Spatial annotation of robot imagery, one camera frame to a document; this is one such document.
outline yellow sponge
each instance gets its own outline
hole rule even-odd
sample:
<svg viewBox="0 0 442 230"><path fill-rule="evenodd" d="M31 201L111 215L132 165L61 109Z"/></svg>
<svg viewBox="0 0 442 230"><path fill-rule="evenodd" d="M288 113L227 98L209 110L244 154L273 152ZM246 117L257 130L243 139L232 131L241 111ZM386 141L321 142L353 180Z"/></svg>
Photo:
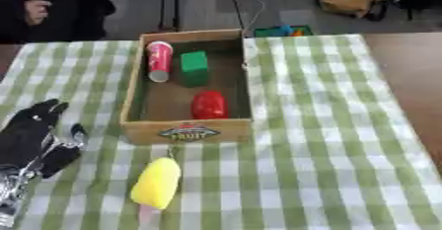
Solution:
<svg viewBox="0 0 442 230"><path fill-rule="evenodd" d="M134 202L165 209L175 192L182 171L172 158L159 158L150 163L132 188L130 197Z"/></svg>

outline red ball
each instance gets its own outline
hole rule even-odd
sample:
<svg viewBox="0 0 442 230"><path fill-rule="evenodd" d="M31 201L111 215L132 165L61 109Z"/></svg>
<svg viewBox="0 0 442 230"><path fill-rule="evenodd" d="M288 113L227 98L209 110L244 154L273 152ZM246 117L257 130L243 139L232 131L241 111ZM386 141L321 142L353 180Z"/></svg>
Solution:
<svg viewBox="0 0 442 230"><path fill-rule="evenodd" d="M227 103L217 91L201 92L193 98L191 113L195 119L227 118Z"/></svg>

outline paper cup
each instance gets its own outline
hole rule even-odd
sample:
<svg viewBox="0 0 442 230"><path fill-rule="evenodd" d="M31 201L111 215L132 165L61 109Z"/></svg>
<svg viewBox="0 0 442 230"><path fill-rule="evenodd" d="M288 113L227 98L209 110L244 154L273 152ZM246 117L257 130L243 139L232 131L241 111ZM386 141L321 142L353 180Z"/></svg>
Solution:
<svg viewBox="0 0 442 230"><path fill-rule="evenodd" d="M156 83L169 80L172 53L174 49L164 41L153 41L146 48L149 51L149 78Z"/></svg>

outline robotic hand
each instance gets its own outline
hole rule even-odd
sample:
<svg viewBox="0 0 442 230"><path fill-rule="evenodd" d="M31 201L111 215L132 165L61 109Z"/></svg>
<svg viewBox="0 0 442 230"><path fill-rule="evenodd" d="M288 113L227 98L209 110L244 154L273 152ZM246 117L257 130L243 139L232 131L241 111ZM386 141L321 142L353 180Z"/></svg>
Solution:
<svg viewBox="0 0 442 230"><path fill-rule="evenodd" d="M87 133L71 128L67 142L53 134L67 103L52 99L17 112L0 131L0 227L12 227L35 177L50 178L81 156Z"/></svg>

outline checkered tablecloth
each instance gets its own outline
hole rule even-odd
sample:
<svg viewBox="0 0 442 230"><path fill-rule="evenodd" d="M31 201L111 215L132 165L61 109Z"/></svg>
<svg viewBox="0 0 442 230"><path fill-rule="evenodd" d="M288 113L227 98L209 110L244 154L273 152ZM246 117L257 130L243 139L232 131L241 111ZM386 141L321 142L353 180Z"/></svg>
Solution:
<svg viewBox="0 0 442 230"><path fill-rule="evenodd" d="M26 45L0 116L60 98L59 134L91 133L80 161L35 184L17 229L442 229L436 170L361 36L246 39L254 143L189 143L172 204L138 224L128 192L168 145L118 126L133 41Z"/></svg>

